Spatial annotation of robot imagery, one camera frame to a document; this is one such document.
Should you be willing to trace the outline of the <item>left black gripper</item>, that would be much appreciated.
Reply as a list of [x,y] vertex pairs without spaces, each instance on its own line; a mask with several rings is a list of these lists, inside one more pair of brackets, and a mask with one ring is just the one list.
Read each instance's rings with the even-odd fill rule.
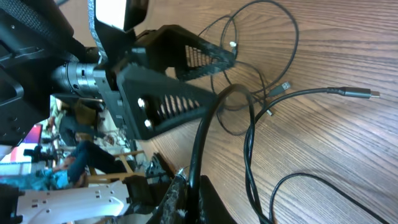
[[180,82],[132,61],[132,49],[148,30],[136,34],[98,29],[93,38],[104,60],[94,77],[115,125],[133,140],[149,140],[202,118],[216,100],[208,90]]

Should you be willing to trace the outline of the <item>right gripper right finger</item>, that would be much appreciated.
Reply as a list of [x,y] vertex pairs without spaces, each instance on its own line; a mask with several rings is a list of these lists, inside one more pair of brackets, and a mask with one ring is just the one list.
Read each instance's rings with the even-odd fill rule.
[[200,177],[198,212],[198,222],[202,224],[236,224],[205,175]]

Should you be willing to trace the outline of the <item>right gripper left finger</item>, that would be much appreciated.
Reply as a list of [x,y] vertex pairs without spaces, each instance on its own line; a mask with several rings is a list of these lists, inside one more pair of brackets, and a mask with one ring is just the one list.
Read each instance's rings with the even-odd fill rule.
[[147,224],[184,224],[188,213],[186,191],[187,178],[184,174],[177,173]]

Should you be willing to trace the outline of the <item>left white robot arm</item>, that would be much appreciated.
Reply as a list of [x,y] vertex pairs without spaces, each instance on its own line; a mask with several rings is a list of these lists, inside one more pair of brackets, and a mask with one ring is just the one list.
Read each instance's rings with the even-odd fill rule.
[[[102,99],[128,138],[148,140],[208,113],[216,95],[190,80],[218,73],[233,56],[178,25],[141,34],[147,1],[89,1],[95,47],[73,36],[54,1],[1,0],[1,149],[18,146],[50,115],[51,96]],[[187,180],[162,193],[129,174],[98,187],[1,186],[2,223],[65,223],[155,209],[152,223],[194,223],[210,214],[213,187],[194,153]]]

